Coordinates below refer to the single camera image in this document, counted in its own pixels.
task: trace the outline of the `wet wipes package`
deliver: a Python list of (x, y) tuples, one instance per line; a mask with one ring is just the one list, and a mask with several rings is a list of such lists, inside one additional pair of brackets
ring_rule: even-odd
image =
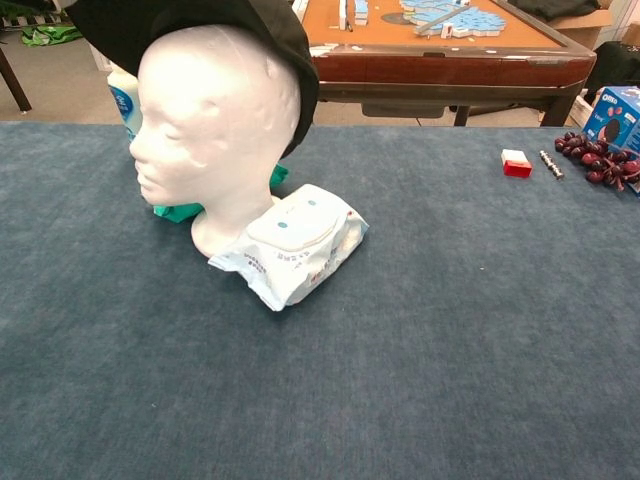
[(304, 299), (360, 245), (369, 225), (340, 197), (304, 185), (209, 264), (238, 272), (274, 311)]
[(640, 152), (640, 89), (607, 87), (584, 127), (590, 140)]

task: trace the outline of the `black bag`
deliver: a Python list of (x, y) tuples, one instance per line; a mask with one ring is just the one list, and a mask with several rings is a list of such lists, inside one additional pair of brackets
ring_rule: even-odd
[(598, 0), (509, 0), (509, 3), (546, 21), (559, 17), (580, 17), (600, 9)]

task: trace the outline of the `white wipes pack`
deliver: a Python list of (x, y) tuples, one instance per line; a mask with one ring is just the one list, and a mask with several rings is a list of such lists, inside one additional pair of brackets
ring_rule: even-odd
[(340, 197), (304, 185), (209, 259), (238, 272), (274, 311), (304, 299), (360, 245), (369, 225)]

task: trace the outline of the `white plastic bottle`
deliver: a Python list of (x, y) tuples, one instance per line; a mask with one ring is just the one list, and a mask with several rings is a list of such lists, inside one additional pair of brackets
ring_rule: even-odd
[(132, 141), (142, 125), (140, 100), (138, 99), (138, 79), (115, 63), (111, 63), (111, 66), (112, 71), (107, 77), (107, 83), (127, 127), (129, 141)]

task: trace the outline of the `small red box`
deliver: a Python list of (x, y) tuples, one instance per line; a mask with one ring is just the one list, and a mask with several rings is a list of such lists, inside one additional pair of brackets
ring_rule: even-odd
[(502, 171), (510, 177), (527, 178), (531, 175), (533, 167), (524, 152), (520, 150), (502, 151)]

